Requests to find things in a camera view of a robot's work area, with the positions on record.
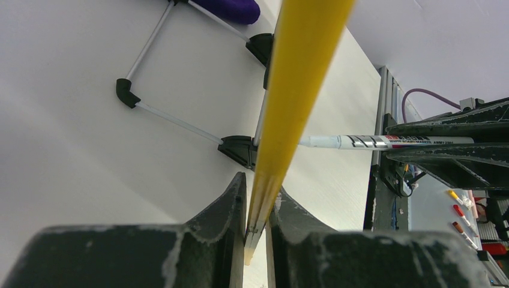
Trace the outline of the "blue capped whiteboard marker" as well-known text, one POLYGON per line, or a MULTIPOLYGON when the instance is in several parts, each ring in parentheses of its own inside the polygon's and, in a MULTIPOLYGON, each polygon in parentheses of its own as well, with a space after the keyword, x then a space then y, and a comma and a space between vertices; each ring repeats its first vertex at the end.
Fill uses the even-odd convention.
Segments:
POLYGON ((474 140, 470 137, 336 135, 303 137, 298 144, 309 148, 387 151, 415 146, 472 143, 474 140))

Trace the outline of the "yellow framed whiteboard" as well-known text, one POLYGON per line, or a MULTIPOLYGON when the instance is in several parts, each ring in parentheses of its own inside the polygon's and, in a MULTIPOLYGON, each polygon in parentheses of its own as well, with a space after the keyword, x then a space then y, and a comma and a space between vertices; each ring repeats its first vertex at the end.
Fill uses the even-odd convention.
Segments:
POLYGON ((283 1, 244 238, 249 265, 354 3, 283 1))

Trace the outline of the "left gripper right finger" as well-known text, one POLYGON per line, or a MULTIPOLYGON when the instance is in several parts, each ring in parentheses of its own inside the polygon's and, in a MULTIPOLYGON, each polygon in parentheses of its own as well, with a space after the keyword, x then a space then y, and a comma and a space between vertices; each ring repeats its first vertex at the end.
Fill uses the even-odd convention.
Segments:
POLYGON ((281 190, 266 227, 270 287, 489 287, 477 254, 443 232, 339 232, 281 190))

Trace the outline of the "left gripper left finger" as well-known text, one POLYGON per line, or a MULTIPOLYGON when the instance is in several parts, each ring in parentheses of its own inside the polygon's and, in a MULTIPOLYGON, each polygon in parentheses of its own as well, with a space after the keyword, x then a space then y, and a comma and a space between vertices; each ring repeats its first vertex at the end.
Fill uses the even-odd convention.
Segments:
POLYGON ((4 287, 241 287, 246 175, 183 224, 47 227, 4 287))

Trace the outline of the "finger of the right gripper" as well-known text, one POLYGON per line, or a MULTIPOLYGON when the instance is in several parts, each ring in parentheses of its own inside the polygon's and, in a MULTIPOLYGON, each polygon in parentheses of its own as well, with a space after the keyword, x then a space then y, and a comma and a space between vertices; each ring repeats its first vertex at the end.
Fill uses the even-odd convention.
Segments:
POLYGON ((395 149, 386 157, 412 164, 451 188, 508 190, 508 145, 473 143, 395 149))
POLYGON ((470 137, 477 143, 508 142, 508 100, 501 99, 454 114, 385 129, 395 136, 470 137))

